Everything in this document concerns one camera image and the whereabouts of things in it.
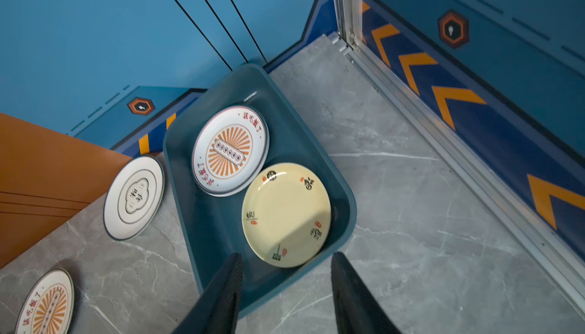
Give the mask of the cream yellow plate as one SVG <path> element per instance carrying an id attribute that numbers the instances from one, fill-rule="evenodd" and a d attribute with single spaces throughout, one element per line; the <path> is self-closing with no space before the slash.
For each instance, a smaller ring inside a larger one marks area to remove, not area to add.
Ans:
<path id="1" fill-rule="evenodd" d="M 269 166 L 242 203 L 242 228 L 254 254 L 278 268 L 305 264 L 324 246 L 332 224 L 324 183 L 297 163 Z"/>

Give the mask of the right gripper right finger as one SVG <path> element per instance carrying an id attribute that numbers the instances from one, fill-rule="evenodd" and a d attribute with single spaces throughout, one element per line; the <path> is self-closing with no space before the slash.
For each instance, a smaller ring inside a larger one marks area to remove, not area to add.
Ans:
<path id="1" fill-rule="evenodd" d="M 336 252 L 331 266 L 338 333 L 400 333 L 344 253 Z"/>

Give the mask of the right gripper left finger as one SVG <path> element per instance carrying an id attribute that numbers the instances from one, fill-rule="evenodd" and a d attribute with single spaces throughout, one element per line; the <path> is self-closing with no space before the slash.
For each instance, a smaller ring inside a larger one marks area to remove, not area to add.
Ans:
<path id="1" fill-rule="evenodd" d="M 233 253 L 174 333 L 235 333 L 242 282 L 242 256 Z"/>

